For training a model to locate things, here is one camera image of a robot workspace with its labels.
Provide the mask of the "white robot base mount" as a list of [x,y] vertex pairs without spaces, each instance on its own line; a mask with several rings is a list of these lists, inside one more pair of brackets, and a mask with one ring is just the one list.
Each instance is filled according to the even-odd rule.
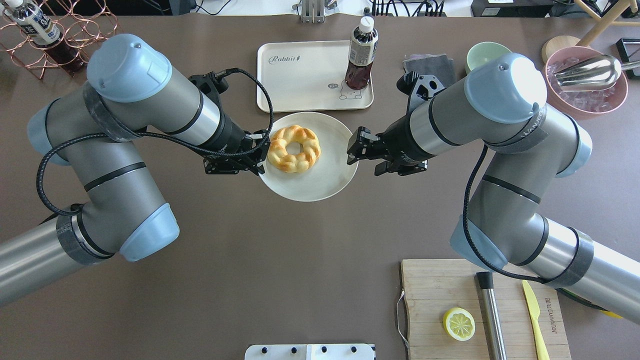
[[245,360],[375,360],[377,351],[368,343],[254,344]]

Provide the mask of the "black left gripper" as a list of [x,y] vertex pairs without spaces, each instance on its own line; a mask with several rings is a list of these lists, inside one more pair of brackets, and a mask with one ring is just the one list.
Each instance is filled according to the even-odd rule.
[[262,163],[270,146],[267,136],[266,129],[252,134],[240,128],[231,118],[224,117],[214,135],[202,148],[225,156],[203,153],[205,173],[238,174],[240,171],[250,171],[257,176],[265,173]]

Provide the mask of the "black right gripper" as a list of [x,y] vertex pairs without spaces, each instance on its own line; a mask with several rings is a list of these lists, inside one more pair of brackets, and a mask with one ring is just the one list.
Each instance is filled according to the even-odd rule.
[[407,176],[426,171],[428,153],[415,141],[408,117],[395,121],[382,133],[373,134],[367,127],[359,126],[352,134],[347,142],[347,164],[377,159],[382,162],[375,166],[375,176],[387,173]]

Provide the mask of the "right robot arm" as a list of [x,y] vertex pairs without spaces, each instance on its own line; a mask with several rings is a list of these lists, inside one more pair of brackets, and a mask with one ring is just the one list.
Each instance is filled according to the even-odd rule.
[[413,74],[397,87],[410,98],[405,116],[375,135],[359,127],[347,143],[349,165],[380,159],[375,175],[420,173],[430,158],[482,140],[494,155],[473,196],[465,189],[451,247],[484,269],[523,267],[528,281],[639,322],[637,260],[538,214],[551,180],[582,167],[592,142],[546,103],[546,80],[528,57],[501,55],[444,89]]

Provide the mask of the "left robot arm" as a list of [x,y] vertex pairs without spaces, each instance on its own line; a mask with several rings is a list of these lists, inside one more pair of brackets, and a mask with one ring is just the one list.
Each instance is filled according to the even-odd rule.
[[7,305],[116,254],[153,255],[179,235],[134,141],[174,142],[203,158],[208,174],[263,174],[267,129],[251,133],[228,116],[220,94],[231,68],[185,77],[139,36],[106,40],[82,88],[37,112],[27,126],[42,154],[36,191],[50,217],[1,245]]

